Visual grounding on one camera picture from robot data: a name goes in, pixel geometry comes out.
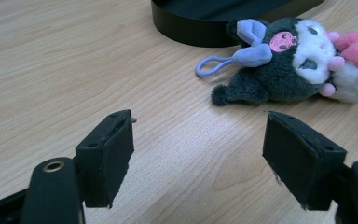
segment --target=black plush toy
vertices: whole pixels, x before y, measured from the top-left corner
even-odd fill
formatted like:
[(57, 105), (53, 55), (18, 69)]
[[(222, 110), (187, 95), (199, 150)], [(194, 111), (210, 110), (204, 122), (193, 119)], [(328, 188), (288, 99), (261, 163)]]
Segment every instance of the black plush toy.
[[(318, 92), (331, 91), (329, 65), (336, 50), (322, 25), (313, 20), (286, 18), (271, 24), (240, 20), (227, 31), (242, 48), (232, 57), (211, 56), (201, 61), (196, 73), (207, 77), (222, 67), (243, 66), (227, 86), (213, 89), (214, 105), (263, 104), (267, 100), (300, 101)], [(211, 61), (221, 62), (210, 71), (201, 70)]]

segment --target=tabletop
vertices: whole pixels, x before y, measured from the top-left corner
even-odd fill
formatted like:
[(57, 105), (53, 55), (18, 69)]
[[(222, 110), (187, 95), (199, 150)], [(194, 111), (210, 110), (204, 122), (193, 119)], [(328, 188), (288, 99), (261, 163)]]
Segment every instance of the tabletop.
[[(358, 30), (358, 0), (300, 15)], [(301, 208), (262, 157), (269, 111), (297, 117), (358, 161), (358, 103), (215, 106), (236, 68), (198, 78), (195, 65), (238, 47), (198, 48), (154, 26), (150, 1), (0, 0), (0, 199), (28, 187), (42, 161), (75, 147), (108, 114), (130, 109), (134, 148), (111, 209), (87, 223), (334, 223)]]

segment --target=stuffed animal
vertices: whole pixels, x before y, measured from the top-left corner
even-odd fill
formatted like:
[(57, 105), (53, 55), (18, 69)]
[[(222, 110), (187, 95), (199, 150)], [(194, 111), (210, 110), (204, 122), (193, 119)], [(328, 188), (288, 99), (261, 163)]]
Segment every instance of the stuffed animal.
[(358, 32), (329, 35), (345, 61), (335, 64), (335, 72), (331, 76), (331, 83), (336, 90), (326, 92), (324, 96), (342, 102), (358, 102)]
[[(242, 66), (227, 86), (213, 89), (214, 105), (300, 101), (319, 92), (331, 94), (334, 89), (327, 83), (329, 66), (341, 58), (336, 57), (336, 49), (319, 22), (300, 18), (273, 23), (240, 20), (230, 22), (227, 31), (242, 48), (232, 57), (212, 56), (196, 67), (199, 76), (207, 77), (231, 63)], [(211, 61), (220, 64), (210, 71), (202, 70)]]

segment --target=plush toy's eye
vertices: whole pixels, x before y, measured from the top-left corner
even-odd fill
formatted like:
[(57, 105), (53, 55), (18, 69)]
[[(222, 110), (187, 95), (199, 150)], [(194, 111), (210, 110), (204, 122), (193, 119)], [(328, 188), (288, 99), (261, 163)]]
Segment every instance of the plush toy's eye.
[(311, 33), (312, 35), (317, 35), (317, 34), (318, 34), (318, 32), (317, 32), (315, 29), (310, 28), (310, 27), (308, 27), (308, 31), (310, 31), (310, 33)]
[(302, 69), (312, 69), (312, 70), (316, 70), (318, 68), (318, 64), (310, 59), (306, 59), (299, 68)]

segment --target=pink and white plush toy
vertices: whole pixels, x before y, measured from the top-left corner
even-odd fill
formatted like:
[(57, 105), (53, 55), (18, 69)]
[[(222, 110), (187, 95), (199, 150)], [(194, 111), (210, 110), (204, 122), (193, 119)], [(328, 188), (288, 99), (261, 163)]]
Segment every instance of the pink and white plush toy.
[(358, 102), (358, 32), (344, 35), (329, 33), (341, 59), (329, 62), (333, 71), (331, 85), (326, 85), (321, 95), (342, 102)]

